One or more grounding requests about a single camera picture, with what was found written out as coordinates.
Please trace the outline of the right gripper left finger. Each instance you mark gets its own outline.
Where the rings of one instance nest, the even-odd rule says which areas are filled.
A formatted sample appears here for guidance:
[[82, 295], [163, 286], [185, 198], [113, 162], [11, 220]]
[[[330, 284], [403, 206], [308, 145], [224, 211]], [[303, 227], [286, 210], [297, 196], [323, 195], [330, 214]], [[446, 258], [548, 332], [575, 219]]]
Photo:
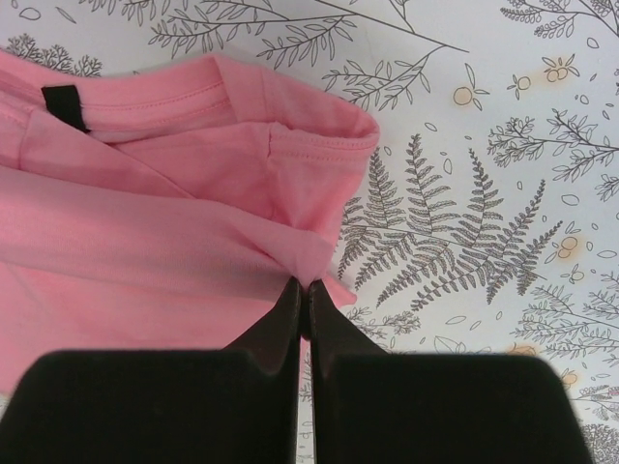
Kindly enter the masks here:
[[5, 463], [291, 463], [302, 288], [220, 350], [38, 358], [1, 419]]

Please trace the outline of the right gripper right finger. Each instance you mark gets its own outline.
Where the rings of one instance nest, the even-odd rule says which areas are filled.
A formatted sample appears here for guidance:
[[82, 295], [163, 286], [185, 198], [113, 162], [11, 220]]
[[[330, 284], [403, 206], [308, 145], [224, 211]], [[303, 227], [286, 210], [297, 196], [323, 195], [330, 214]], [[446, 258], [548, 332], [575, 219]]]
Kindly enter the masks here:
[[588, 463], [559, 377], [521, 355], [391, 354], [308, 291], [319, 463]]

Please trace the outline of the pink t shirt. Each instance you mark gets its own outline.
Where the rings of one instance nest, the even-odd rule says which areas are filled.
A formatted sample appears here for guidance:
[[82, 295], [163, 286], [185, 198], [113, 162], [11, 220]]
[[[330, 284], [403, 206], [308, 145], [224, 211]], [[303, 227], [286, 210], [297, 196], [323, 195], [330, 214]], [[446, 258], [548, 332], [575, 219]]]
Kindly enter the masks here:
[[207, 54], [77, 77], [1, 56], [1, 392], [63, 349], [222, 347], [326, 284], [379, 139], [360, 107]]

